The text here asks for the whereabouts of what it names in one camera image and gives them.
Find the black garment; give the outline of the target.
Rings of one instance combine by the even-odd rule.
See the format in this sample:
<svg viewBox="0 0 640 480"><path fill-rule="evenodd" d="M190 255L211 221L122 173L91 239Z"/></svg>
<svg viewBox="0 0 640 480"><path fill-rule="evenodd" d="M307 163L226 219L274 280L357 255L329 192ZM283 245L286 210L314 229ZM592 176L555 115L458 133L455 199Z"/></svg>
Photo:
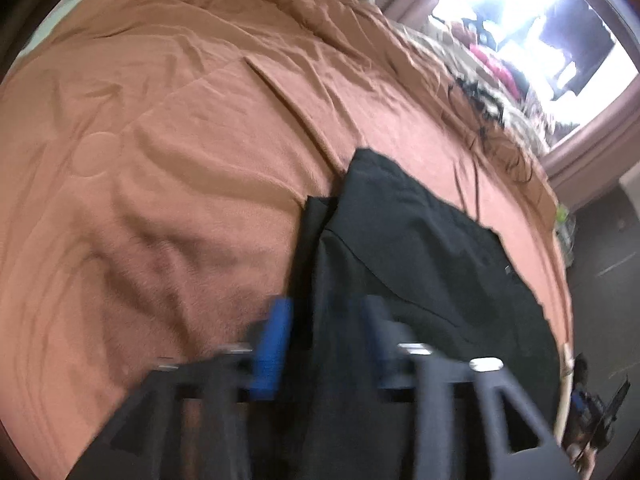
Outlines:
<svg viewBox="0 0 640 480"><path fill-rule="evenodd" d="M279 391L250 421L257 479L408 477L412 409L374 383L360 318L369 296L448 358L503 360L555 420L556 342L498 235L378 153L356 152L337 196L307 200L288 293Z"/></svg>

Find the orange-brown bed blanket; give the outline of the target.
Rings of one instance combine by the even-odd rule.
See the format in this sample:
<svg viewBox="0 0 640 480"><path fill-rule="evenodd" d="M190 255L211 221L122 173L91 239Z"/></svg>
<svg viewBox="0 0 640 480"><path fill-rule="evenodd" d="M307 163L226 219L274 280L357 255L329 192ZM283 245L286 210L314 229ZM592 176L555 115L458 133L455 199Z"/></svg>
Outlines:
<svg viewBox="0 0 640 480"><path fill-rule="evenodd" d="M360 150L498 235L555 339L559 411L558 202L438 58L357 0L84 0L1 86L1 423L37 478L155 365L290 296L307 200Z"/></svg>

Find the pink plush toy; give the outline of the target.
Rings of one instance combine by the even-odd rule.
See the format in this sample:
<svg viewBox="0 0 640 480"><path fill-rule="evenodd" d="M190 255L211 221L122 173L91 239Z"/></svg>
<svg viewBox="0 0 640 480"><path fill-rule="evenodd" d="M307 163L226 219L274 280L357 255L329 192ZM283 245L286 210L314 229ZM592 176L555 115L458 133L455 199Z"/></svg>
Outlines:
<svg viewBox="0 0 640 480"><path fill-rule="evenodd" d="M520 90L518 90L518 85L516 84L510 70L506 68L503 62L492 54L490 49L481 46L480 44L470 44L469 49L474 56L478 58L480 62L482 62L498 79L498 81L500 81L509 90L510 95L517 101L521 101L522 94Z"/></svg>

